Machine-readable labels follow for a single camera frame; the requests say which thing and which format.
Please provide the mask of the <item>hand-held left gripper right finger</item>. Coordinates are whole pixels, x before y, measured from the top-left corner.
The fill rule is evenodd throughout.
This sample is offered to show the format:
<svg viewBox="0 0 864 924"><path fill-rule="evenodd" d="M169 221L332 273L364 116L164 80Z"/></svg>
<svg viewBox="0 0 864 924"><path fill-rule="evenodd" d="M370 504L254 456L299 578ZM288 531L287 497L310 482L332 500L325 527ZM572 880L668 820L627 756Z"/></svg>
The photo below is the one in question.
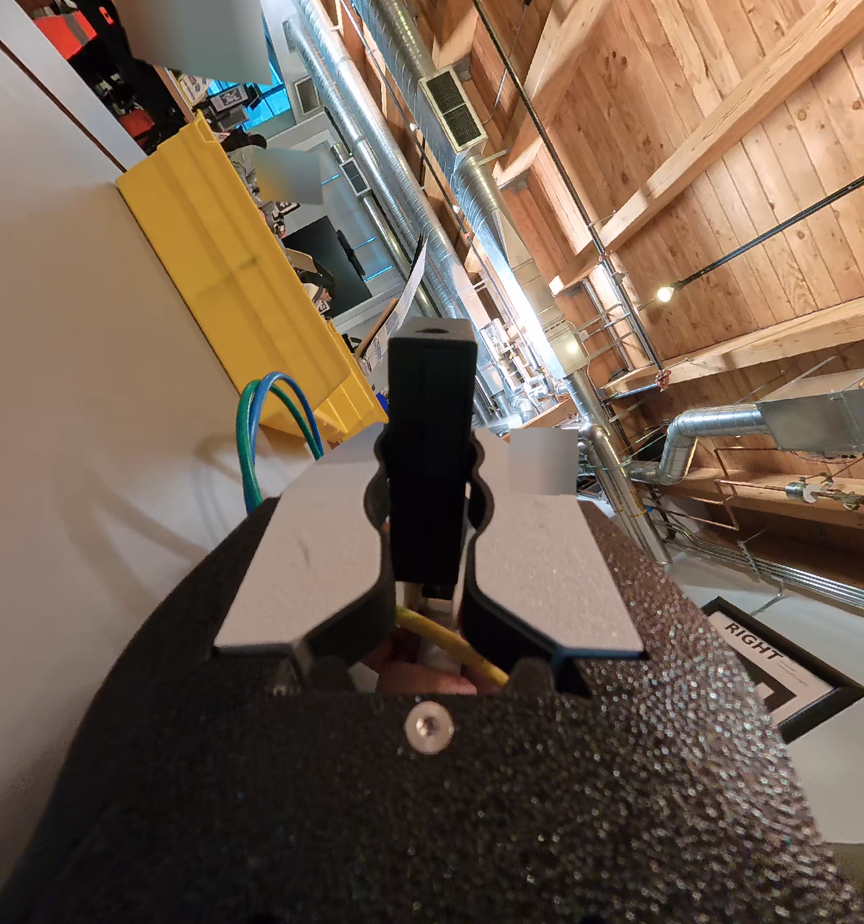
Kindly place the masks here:
<svg viewBox="0 0 864 924"><path fill-rule="evenodd" d="M540 658L639 659L645 645L577 499L578 434L472 435L473 535L462 629L501 669Z"/></svg>

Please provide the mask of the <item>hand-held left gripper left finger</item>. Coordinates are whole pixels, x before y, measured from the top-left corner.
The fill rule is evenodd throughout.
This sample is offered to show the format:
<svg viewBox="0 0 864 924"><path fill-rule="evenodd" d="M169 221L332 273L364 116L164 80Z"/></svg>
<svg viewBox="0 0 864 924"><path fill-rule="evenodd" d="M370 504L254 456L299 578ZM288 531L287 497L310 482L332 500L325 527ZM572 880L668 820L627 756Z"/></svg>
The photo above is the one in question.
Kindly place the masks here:
<svg viewBox="0 0 864 924"><path fill-rule="evenodd" d="M368 426L280 496L216 636L219 654L365 656L390 634L384 429Z"/></svg>

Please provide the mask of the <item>black network switch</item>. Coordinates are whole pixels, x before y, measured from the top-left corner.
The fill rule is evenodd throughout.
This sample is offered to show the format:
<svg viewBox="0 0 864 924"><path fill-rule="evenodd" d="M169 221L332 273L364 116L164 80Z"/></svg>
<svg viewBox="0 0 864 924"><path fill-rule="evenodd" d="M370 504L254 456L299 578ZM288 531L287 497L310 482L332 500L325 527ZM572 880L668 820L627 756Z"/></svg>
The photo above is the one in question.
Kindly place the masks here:
<svg viewBox="0 0 864 924"><path fill-rule="evenodd" d="M383 456L394 574L448 596L460 572L476 360L464 319L409 319L387 352Z"/></svg>

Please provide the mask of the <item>yellow plastic bin with divider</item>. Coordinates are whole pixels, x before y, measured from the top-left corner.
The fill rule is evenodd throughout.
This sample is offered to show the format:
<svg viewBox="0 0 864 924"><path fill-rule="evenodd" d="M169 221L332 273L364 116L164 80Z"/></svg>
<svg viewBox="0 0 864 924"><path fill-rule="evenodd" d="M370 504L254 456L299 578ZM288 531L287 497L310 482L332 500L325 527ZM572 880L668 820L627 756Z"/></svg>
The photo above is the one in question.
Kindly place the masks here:
<svg viewBox="0 0 864 924"><path fill-rule="evenodd" d="M387 422L202 115L116 185L239 392L287 374L332 443Z"/></svg>

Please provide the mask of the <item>person's right hand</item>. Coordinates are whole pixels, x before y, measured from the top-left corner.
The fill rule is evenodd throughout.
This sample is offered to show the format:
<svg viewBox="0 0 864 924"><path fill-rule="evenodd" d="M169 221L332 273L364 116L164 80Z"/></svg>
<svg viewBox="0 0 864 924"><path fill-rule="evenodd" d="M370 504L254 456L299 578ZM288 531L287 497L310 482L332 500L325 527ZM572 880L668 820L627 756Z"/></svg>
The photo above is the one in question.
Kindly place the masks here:
<svg viewBox="0 0 864 924"><path fill-rule="evenodd" d="M376 690L390 695L495 695L503 686L474 667L442 657L447 669L423 661L425 640L407 629L393 632L361 663L378 674Z"/></svg>

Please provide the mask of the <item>framed marker sign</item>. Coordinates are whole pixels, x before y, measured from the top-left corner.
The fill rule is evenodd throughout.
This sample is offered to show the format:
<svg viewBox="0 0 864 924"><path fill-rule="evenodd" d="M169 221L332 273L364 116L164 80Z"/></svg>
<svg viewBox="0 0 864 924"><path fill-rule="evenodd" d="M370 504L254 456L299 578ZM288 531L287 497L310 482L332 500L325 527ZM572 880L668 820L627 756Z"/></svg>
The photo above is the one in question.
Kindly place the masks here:
<svg viewBox="0 0 864 924"><path fill-rule="evenodd" d="M786 744L864 699L864 686L723 598L701 608L737 654Z"/></svg>

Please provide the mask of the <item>black monitor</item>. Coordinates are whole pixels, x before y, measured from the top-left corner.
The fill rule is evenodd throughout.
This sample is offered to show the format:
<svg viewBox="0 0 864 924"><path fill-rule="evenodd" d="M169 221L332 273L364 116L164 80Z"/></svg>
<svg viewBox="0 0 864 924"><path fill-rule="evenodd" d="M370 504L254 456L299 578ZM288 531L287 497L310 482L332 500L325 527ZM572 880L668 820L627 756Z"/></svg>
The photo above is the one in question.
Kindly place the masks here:
<svg viewBox="0 0 864 924"><path fill-rule="evenodd" d="M288 233L281 243L303 281L322 289L324 316L334 319L371 299L360 264L349 259L348 243L328 217Z"/></svg>

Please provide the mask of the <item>wooden instruction clipboard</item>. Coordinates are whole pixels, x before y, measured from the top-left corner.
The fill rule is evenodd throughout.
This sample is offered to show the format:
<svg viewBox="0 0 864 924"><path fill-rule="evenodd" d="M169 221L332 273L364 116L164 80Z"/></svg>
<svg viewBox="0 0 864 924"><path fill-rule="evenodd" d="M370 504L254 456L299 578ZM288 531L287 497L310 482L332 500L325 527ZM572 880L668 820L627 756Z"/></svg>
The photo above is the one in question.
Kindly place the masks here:
<svg viewBox="0 0 864 924"><path fill-rule="evenodd" d="M404 320L408 317L410 310L413 307L419 286L424 279L426 271L427 240L428 236L426 233L421 233L417 242L410 275L407 278L399 299L397 300L396 306L394 306L392 313L388 318L389 323L392 325L391 330L393 332L396 332L398 329L400 329Z"/></svg>

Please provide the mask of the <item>air vent grille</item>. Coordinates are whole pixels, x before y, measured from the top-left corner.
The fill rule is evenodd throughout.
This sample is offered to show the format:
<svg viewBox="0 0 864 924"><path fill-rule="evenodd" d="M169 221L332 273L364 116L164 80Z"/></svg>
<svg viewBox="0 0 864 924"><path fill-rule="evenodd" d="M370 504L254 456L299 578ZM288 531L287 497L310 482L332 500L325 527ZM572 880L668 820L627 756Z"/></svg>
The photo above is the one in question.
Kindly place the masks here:
<svg viewBox="0 0 864 924"><path fill-rule="evenodd" d="M488 136L454 67L441 68L418 83L454 154L480 154Z"/></svg>

